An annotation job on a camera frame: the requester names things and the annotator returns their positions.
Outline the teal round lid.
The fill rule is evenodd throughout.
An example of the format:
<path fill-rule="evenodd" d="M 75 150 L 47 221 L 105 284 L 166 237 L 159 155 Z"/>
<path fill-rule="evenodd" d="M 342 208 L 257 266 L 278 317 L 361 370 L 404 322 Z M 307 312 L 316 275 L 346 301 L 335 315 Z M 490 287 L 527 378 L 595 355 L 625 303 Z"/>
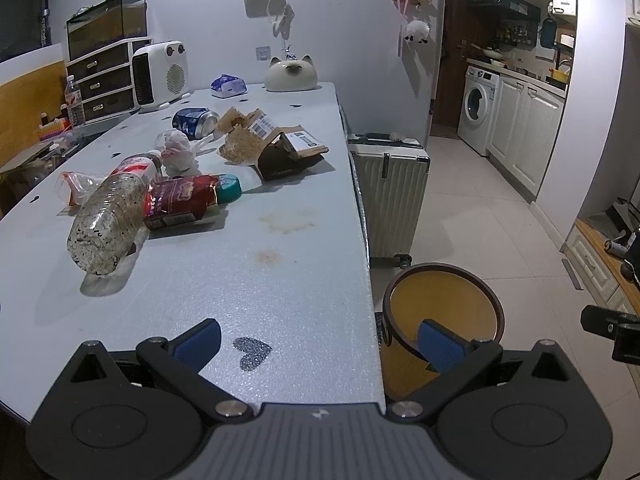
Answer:
<path fill-rule="evenodd" d="M 234 174 L 218 174 L 217 178 L 216 196 L 219 205 L 230 204 L 242 196 L 243 191 L 237 176 Z"/>

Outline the black drawer organizer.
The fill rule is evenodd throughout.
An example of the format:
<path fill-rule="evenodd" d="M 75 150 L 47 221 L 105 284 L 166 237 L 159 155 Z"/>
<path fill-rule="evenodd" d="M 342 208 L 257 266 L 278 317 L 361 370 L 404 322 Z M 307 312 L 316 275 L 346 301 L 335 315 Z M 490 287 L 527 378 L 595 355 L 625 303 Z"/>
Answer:
<path fill-rule="evenodd" d="M 150 37 L 118 40 L 65 64 L 67 75 L 74 77 L 79 88 L 89 124 L 139 108 L 132 57 L 150 44 Z"/>

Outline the white space heater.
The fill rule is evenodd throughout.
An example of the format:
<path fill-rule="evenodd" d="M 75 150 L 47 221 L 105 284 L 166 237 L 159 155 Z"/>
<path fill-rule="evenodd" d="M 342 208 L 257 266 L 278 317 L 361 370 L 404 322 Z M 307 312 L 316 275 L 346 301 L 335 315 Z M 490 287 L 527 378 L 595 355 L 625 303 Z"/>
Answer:
<path fill-rule="evenodd" d="M 172 40 L 150 44 L 131 60 L 134 93 L 142 112 L 159 110 L 191 93 L 186 47 Z"/>

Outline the torn cardboard box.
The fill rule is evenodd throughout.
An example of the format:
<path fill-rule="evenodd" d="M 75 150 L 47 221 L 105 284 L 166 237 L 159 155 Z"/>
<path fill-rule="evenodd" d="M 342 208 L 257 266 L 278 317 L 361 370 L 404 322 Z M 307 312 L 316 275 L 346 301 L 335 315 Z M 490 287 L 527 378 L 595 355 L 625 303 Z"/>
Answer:
<path fill-rule="evenodd" d="M 248 114 L 229 108 L 216 131 L 224 138 L 220 156 L 231 165 L 253 168 L 263 181 L 301 174 L 329 151 L 303 126 L 280 127 L 260 108 Z"/>

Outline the standing water bottle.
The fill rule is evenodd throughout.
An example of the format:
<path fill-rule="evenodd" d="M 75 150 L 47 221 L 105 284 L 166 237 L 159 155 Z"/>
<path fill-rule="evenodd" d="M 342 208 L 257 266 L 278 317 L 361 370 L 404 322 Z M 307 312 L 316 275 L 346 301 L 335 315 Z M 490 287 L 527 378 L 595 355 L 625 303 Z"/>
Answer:
<path fill-rule="evenodd" d="M 81 92 L 73 75 L 66 77 L 64 96 L 70 125 L 73 128 L 82 126 L 86 122 L 86 115 L 82 105 Z"/>

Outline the glass fish tank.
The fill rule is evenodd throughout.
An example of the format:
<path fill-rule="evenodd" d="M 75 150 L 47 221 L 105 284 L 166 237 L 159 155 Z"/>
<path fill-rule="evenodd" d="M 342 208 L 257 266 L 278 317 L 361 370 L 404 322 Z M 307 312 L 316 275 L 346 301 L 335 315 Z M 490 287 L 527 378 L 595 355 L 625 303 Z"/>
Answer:
<path fill-rule="evenodd" d="M 116 41 L 148 34 L 146 0 L 105 0 L 66 22 L 70 61 Z"/>

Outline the white washing machine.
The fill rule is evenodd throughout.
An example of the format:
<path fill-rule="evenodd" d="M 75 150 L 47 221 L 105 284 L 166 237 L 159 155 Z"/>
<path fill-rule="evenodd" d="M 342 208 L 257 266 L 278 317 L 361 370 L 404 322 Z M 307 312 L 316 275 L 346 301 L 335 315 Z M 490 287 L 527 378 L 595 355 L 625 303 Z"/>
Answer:
<path fill-rule="evenodd" d="M 488 142 L 495 129 L 500 77 L 497 73 L 469 65 L 461 105 L 458 137 L 480 156 L 488 155 Z"/>

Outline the crushed blue can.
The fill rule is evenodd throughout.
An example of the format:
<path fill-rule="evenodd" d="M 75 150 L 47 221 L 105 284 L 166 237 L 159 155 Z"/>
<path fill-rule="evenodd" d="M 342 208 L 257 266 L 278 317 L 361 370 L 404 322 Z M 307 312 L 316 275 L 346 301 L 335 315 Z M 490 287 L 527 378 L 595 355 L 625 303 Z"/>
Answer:
<path fill-rule="evenodd" d="M 190 141 L 201 140 L 212 134 L 219 116 L 205 107 L 185 107 L 171 119 L 172 128 L 184 133 Z"/>

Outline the white ribbed suitcase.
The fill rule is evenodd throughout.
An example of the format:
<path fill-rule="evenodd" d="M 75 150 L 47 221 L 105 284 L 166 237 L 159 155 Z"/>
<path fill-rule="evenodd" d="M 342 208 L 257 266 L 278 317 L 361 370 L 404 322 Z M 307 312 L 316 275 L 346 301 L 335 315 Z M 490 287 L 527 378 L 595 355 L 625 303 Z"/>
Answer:
<path fill-rule="evenodd" d="M 350 134 L 347 146 L 369 257 L 408 268 L 431 157 L 418 140 L 397 133 Z"/>

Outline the knotted white plastic bag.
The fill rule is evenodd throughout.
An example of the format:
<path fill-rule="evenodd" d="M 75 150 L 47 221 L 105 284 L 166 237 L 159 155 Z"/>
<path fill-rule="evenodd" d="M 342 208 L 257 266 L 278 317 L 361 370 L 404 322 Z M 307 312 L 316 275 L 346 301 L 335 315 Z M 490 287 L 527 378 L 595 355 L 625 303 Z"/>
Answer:
<path fill-rule="evenodd" d="M 161 132 L 155 140 L 155 148 L 160 152 L 160 161 L 165 174 L 171 178 L 191 177 L 200 173 L 198 170 L 198 155 L 201 155 L 210 137 L 190 141 L 185 133 L 178 129 L 168 129 Z"/>

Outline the white plush sheep toy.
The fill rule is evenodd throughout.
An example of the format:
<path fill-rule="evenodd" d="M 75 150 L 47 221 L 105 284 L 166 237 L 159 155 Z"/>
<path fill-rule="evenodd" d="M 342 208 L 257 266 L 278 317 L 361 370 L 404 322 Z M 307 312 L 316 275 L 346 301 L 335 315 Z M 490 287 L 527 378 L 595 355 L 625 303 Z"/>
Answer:
<path fill-rule="evenodd" d="M 421 20 L 412 20 L 406 25 L 402 38 L 408 44 L 427 44 L 430 35 L 430 24 Z"/>

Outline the cat shaped ceramic holder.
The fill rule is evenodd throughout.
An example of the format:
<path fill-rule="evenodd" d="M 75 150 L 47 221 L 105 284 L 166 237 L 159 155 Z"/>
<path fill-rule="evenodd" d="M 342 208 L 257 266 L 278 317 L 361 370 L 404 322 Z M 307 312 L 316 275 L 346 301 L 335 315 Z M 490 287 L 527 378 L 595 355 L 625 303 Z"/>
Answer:
<path fill-rule="evenodd" d="M 318 73 L 309 55 L 299 60 L 272 58 L 264 86 L 270 92 L 299 92 L 318 87 Z"/>

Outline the blue tissue pack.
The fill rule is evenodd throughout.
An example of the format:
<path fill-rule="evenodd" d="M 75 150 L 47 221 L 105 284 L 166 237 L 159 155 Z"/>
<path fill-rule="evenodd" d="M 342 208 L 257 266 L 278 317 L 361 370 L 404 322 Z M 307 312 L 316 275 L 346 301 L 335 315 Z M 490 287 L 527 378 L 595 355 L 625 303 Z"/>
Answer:
<path fill-rule="evenodd" d="M 228 99 L 242 96 L 247 92 L 246 82 L 238 76 L 222 74 L 210 84 L 210 92 L 217 99 Z"/>

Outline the clear plastic bottle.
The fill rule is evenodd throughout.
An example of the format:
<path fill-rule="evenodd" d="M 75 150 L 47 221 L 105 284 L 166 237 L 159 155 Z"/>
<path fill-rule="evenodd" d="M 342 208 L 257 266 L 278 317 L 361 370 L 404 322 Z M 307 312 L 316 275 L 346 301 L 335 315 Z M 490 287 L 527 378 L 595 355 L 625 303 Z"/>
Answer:
<path fill-rule="evenodd" d="M 67 251 L 88 274 L 113 273 L 134 250 L 143 224 L 146 194 L 162 175 L 160 153 L 129 156 L 80 207 L 67 237 Z"/>

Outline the clear bag with orange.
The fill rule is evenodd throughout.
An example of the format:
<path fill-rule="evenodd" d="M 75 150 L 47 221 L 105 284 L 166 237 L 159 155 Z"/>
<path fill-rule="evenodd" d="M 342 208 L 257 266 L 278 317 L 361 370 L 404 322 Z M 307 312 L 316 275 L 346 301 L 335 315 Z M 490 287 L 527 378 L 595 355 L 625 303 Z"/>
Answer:
<path fill-rule="evenodd" d="M 67 206 L 82 206 L 96 192 L 104 177 L 90 176 L 75 171 L 63 171 L 58 190 Z"/>

